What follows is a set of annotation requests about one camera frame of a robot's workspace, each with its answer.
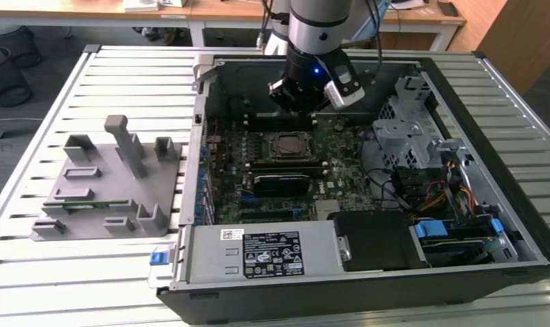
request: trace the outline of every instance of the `sticker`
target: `sticker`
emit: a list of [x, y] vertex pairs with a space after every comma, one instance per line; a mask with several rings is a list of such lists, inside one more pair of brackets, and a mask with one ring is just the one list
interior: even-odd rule
[[242, 240], [247, 279], [304, 275], [299, 232], [244, 234]]
[[244, 230], [220, 230], [220, 240], [242, 240]]
[[184, 15], [159, 15], [161, 18], [186, 19]]

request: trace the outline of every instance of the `white cable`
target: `white cable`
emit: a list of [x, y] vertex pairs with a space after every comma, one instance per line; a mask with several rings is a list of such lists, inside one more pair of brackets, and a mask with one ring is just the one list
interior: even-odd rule
[[42, 118], [2, 118], [0, 121], [42, 121]]

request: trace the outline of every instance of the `warning label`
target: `warning label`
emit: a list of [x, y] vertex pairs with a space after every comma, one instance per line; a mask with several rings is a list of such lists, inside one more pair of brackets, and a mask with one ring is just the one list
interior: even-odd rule
[[299, 232], [244, 234], [242, 251], [246, 278], [304, 275]]

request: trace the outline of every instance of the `mesh trash bin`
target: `mesh trash bin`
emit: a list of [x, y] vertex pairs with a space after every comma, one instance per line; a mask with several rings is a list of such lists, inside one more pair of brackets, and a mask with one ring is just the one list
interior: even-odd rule
[[0, 47], [0, 107], [13, 107], [29, 99], [33, 92], [21, 71], [10, 61], [10, 51]]
[[6, 48], [17, 67], [25, 68], [41, 62], [41, 53], [26, 26], [0, 25], [0, 47]]

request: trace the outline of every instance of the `blue latch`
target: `blue latch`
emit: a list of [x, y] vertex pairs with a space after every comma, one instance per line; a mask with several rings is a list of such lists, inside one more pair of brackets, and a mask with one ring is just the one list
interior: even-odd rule
[[500, 225], [500, 220], [496, 218], [492, 218], [491, 225], [492, 225], [494, 232], [496, 234], [500, 234], [503, 232], [503, 225]]
[[149, 265], [150, 266], [162, 266], [167, 264], [168, 260], [168, 253], [164, 252], [151, 252], [149, 255]]
[[418, 238], [448, 235], [440, 220], [422, 220], [414, 225]]

